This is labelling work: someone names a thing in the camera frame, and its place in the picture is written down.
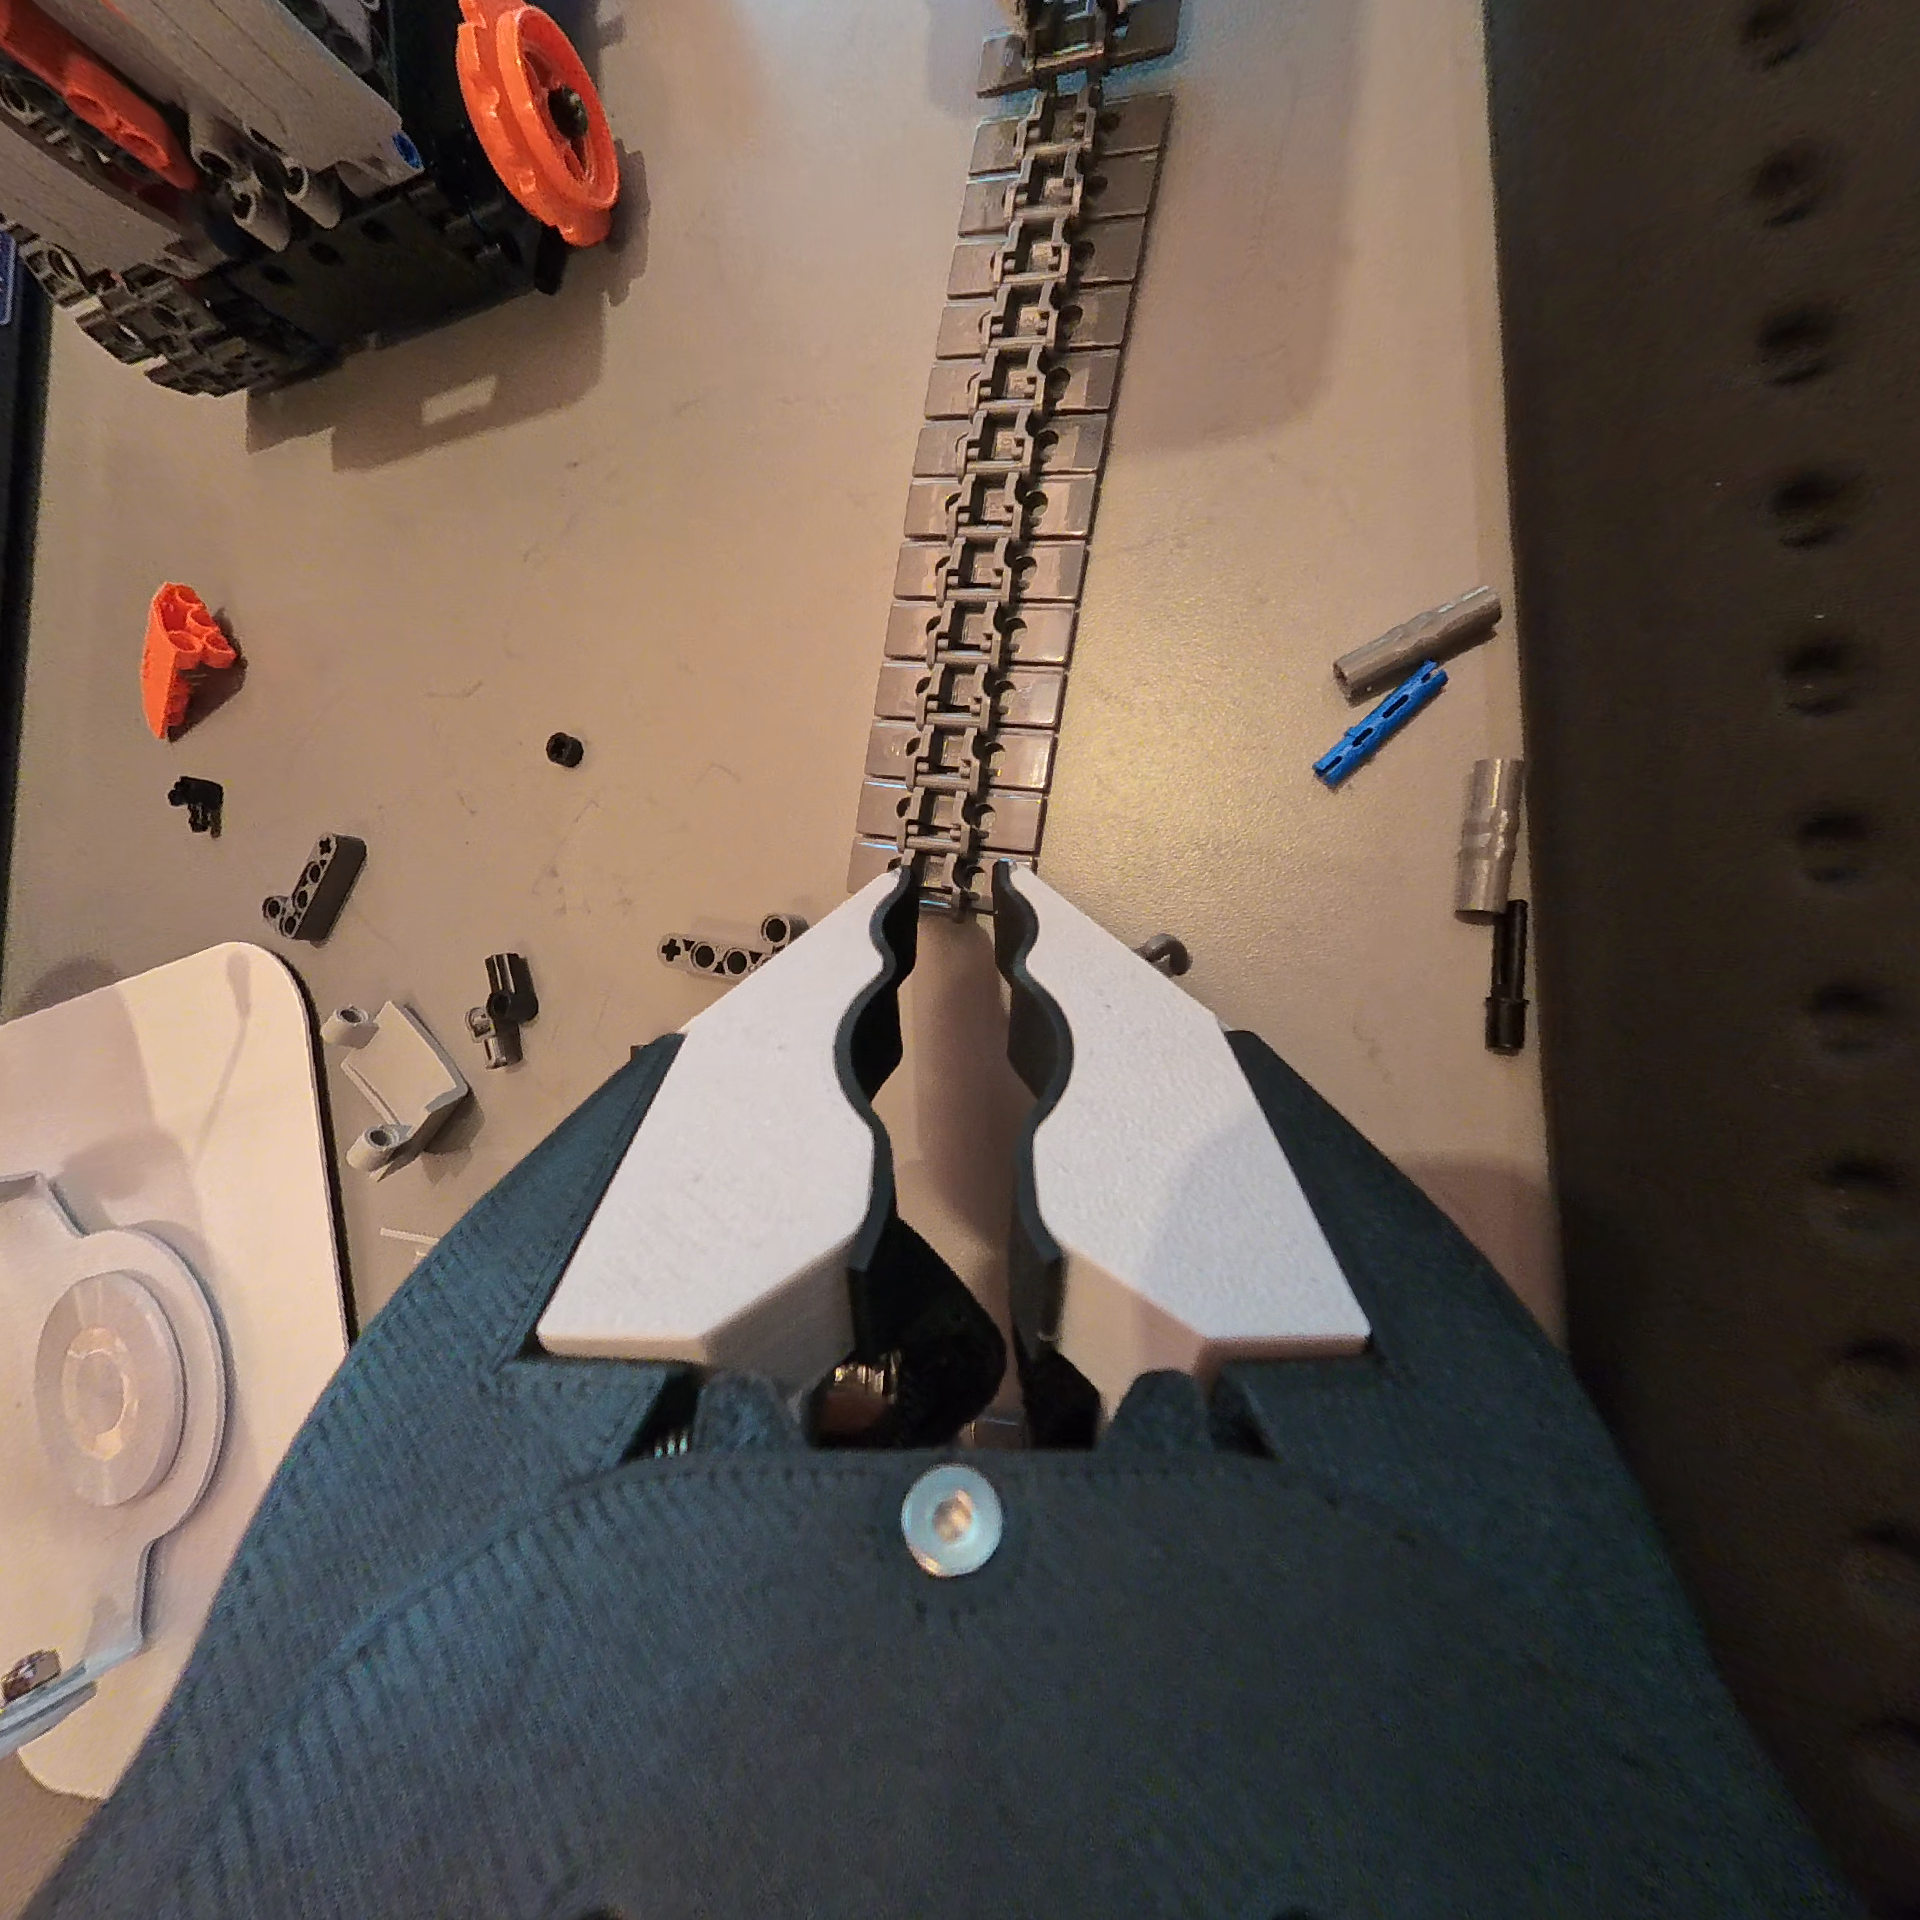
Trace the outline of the black axle pin connector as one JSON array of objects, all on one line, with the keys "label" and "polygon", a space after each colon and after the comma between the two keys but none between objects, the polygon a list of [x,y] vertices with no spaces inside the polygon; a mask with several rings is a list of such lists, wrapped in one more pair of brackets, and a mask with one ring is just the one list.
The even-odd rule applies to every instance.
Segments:
[{"label": "black axle pin connector", "polygon": [[540,1014],[540,997],[526,957],[497,950],[486,957],[486,995],[467,1014],[470,1035],[490,1070],[521,1062],[521,1028]]}]

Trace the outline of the light grey curved panel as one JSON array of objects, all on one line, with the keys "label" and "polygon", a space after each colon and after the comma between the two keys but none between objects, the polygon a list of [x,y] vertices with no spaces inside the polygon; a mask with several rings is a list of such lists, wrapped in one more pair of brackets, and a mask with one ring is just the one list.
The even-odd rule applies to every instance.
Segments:
[{"label": "light grey curved panel", "polygon": [[347,1082],[375,1112],[375,1122],[347,1146],[346,1158],[377,1182],[422,1153],[470,1094],[445,1050],[397,1002],[383,1002],[375,1014],[342,1006],[322,1019],[321,1041],[342,1054]]}]

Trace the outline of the blue toy pin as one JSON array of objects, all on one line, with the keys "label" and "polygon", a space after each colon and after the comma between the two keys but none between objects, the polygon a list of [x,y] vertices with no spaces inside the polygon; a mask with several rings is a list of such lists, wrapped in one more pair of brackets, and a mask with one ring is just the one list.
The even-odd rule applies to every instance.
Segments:
[{"label": "blue toy pin", "polygon": [[1311,776],[1325,787],[1349,782],[1358,769],[1380,753],[1386,741],[1403,732],[1447,685],[1449,673],[1439,662],[1422,662],[1386,693],[1379,707],[1349,728],[1333,750],[1311,763]]}]

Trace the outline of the dark grey long bent liftarm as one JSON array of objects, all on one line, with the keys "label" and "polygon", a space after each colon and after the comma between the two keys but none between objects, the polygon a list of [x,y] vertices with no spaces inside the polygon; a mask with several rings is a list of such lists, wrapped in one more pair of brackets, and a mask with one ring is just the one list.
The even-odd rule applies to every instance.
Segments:
[{"label": "dark grey long bent liftarm", "polygon": [[756,931],[742,938],[709,933],[667,933],[658,941],[661,964],[690,976],[735,980],[761,969],[770,957],[790,947],[810,924],[801,917],[770,914]]}]

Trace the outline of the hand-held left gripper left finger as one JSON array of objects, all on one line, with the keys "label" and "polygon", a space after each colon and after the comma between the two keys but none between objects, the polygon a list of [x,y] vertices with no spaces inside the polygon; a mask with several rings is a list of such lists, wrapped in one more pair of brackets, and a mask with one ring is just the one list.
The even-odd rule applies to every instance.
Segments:
[{"label": "hand-held left gripper left finger", "polygon": [[678,1032],[537,1324],[548,1354],[828,1373],[855,1352],[918,912],[907,872],[881,876]]}]

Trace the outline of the dark studded panel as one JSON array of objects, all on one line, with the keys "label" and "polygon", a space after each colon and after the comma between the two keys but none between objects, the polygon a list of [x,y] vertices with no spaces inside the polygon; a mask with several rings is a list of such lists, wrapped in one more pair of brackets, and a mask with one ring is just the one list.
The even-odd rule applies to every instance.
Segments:
[{"label": "dark studded panel", "polygon": [[1491,5],[1575,1368],[1915,1916],[1918,5]]}]

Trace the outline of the toy vehicle with orange wheels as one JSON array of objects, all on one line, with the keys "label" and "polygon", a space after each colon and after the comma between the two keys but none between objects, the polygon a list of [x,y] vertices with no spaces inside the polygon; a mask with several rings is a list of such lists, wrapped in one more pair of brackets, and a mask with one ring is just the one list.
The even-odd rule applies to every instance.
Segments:
[{"label": "toy vehicle with orange wheels", "polygon": [[607,238],[557,5],[4,3],[4,322],[35,282],[173,394],[270,394]]}]

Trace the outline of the grey connector tube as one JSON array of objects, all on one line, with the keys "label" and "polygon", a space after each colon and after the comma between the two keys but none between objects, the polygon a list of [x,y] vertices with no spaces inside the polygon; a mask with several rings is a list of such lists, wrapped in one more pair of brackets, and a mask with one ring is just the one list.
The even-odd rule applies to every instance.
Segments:
[{"label": "grey connector tube", "polygon": [[1377,689],[1401,684],[1423,662],[1445,662],[1485,643],[1501,612],[1501,594],[1494,587],[1463,593],[1333,661],[1334,684],[1349,705],[1358,705]]},{"label": "grey connector tube", "polygon": [[1455,843],[1454,912],[1492,921],[1507,912],[1521,850],[1524,760],[1477,760]]}]

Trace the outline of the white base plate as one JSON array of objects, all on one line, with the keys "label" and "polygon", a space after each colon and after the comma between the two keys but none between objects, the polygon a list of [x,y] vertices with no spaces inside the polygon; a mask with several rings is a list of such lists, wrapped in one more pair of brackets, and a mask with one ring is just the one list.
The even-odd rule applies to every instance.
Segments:
[{"label": "white base plate", "polygon": [[321,1070],[251,945],[4,1021],[4,1667],[50,1793],[108,1797],[347,1348]]}]

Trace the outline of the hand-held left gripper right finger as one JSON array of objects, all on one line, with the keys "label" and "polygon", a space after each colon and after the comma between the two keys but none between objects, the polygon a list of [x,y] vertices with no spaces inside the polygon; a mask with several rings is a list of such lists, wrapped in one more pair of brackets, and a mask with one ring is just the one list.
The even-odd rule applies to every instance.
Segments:
[{"label": "hand-held left gripper right finger", "polygon": [[1140,1376],[1347,1358],[1372,1325],[1223,1024],[1025,866],[997,866],[1014,1329],[1118,1404]]}]

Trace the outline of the dark grey short bent liftarm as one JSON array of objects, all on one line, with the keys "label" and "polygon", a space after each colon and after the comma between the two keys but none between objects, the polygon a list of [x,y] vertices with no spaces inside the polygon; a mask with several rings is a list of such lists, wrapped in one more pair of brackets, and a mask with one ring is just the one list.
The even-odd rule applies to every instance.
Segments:
[{"label": "dark grey short bent liftarm", "polygon": [[262,898],[262,921],[283,940],[322,945],[340,917],[365,858],[367,845],[354,835],[330,833],[321,836],[293,886],[282,897]]}]

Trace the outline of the orange curved toy piece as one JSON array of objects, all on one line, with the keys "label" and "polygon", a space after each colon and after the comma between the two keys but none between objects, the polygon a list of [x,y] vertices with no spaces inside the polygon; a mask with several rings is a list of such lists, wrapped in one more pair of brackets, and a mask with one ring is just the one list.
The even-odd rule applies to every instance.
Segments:
[{"label": "orange curved toy piece", "polygon": [[205,675],[243,662],[221,619],[183,582],[162,582],[149,609],[140,656],[140,707],[147,729],[164,741],[185,723]]}]

